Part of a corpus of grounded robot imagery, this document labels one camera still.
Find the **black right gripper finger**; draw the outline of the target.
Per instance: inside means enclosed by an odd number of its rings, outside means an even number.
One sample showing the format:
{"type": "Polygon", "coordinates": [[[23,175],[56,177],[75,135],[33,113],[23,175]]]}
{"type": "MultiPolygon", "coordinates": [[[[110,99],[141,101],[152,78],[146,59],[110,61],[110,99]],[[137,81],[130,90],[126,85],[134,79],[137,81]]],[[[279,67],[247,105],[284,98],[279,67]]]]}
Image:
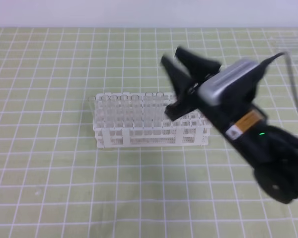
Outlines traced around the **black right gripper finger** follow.
{"type": "Polygon", "coordinates": [[[169,77],[176,98],[183,98],[188,94],[189,89],[194,86],[194,80],[178,68],[168,56],[163,55],[160,63],[169,77]]]}
{"type": "Polygon", "coordinates": [[[187,68],[190,76],[198,82],[205,82],[219,73],[221,68],[220,62],[202,58],[183,47],[176,49],[175,56],[187,68]]]}

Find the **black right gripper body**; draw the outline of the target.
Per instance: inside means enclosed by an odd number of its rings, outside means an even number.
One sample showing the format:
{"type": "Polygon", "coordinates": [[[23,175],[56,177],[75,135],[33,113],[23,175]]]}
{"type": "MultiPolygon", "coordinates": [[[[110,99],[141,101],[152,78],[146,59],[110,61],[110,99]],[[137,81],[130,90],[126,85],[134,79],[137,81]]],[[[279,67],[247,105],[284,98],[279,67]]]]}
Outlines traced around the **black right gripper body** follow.
{"type": "Polygon", "coordinates": [[[213,126],[225,136],[236,139],[239,136],[250,133],[251,135],[261,134],[267,131],[267,117],[254,104],[257,85],[266,72],[267,65],[259,62],[254,76],[257,77],[256,84],[242,98],[236,101],[210,106],[198,95],[198,89],[204,82],[194,80],[194,86],[188,94],[181,99],[176,99],[165,109],[167,117],[175,121],[178,118],[198,109],[213,126]]]}

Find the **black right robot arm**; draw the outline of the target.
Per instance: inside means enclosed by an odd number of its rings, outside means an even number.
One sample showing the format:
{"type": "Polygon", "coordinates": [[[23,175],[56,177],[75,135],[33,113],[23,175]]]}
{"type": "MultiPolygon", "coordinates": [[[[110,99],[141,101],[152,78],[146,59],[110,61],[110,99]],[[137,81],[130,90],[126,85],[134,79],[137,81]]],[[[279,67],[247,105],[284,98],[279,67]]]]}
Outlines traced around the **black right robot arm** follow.
{"type": "Polygon", "coordinates": [[[199,110],[229,144],[253,168],[254,177],[267,195],[284,204],[298,198],[298,137],[268,124],[268,116],[254,104],[257,86],[268,66],[285,58],[293,99],[298,113],[298,95],[287,52],[263,61],[240,59],[227,68],[183,47],[175,52],[186,67],[182,71],[168,56],[162,56],[176,101],[165,109],[175,121],[199,110]]]}

